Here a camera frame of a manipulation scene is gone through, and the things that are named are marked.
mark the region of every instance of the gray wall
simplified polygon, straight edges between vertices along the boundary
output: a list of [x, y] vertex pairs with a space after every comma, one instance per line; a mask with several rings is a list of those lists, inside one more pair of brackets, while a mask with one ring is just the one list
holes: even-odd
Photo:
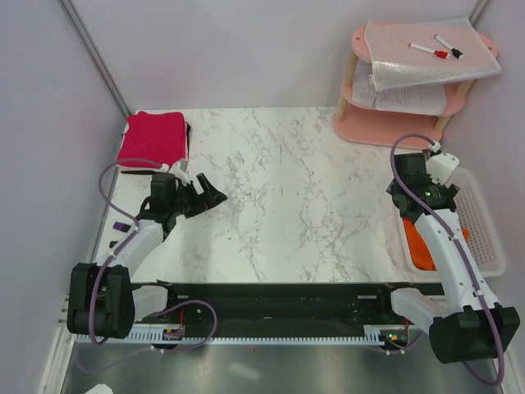
[[55, 0], [0, 2], [0, 392], [35, 392], [123, 117]]
[[352, 31], [475, 0], [71, 0], [132, 111], [336, 105]]
[[[525, 320], [525, 2], [494, 2], [479, 30], [500, 50], [501, 76], [479, 80], [466, 108], [445, 129], [444, 146], [472, 170], [507, 257], [507, 273], [491, 280], [496, 294]], [[513, 345], [525, 366], [522, 327]]]

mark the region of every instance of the plastic sheet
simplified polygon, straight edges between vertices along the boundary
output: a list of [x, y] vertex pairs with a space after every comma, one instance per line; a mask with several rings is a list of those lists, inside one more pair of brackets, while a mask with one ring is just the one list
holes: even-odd
[[[463, 59], [453, 56], [441, 59], [409, 47], [410, 43], [415, 43], [450, 52], [434, 38], [436, 34], [463, 52]], [[369, 21], [364, 38], [372, 58], [376, 91], [479, 79], [501, 73], [500, 65], [467, 18], [410, 25]]]

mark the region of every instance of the wooden shelf leg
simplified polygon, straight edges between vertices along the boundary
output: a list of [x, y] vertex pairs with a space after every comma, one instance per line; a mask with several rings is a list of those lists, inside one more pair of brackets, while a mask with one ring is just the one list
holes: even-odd
[[[343, 82], [344, 86], [352, 86], [354, 83], [355, 67], [358, 65], [358, 60], [358, 55], [354, 53], [354, 50], [350, 49], [350, 57], [348, 59], [348, 64], [346, 65], [345, 80]], [[343, 92], [340, 92], [339, 102], [337, 103], [336, 121], [343, 120], [346, 104], [346, 98], [343, 96]]]
[[[465, 97], [467, 95], [467, 92], [470, 90], [470, 88], [473, 87], [474, 82], [476, 80], [464, 80], [461, 84], [459, 84], [457, 90], [456, 90], [456, 96], [458, 97]], [[449, 120], [452, 118], [452, 116], [448, 117], [439, 117], [437, 119], [437, 123], [434, 126], [435, 130], [443, 131]]]

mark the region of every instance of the marble table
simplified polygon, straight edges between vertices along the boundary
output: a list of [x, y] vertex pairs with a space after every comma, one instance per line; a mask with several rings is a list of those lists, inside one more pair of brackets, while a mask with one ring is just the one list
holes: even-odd
[[[193, 127], [189, 174], [228, 200], [185, 220], [134, 282], [425, 282], [407, 266], [385, 192], [390, 149], [351, 144], [334, 108], [184, 110]], [[120, 174], [112, 201], [137, 214], [150, 176]], [[110, 211], [98, 255], [128, 222]]]

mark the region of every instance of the plastic basket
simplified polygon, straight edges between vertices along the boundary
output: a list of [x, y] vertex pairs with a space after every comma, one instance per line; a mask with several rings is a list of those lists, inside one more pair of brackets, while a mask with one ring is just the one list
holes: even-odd
[[[506, 268], [503, 253], [474, 175], [466, 168], [457, 167], [446, 182], [446, 185], [450, 184], [459, 187], [459, 193], [454, 198], [458, 207], [459, 222], [469, 231], [468, 248], [483, 277], [497, 277], [503, 274]], [[439, 281], [437, 271], [424, 271], [413, 265], [404, 234], [403, 219], [399, 216], [398, 225], [409, 270], [427, 280]]]

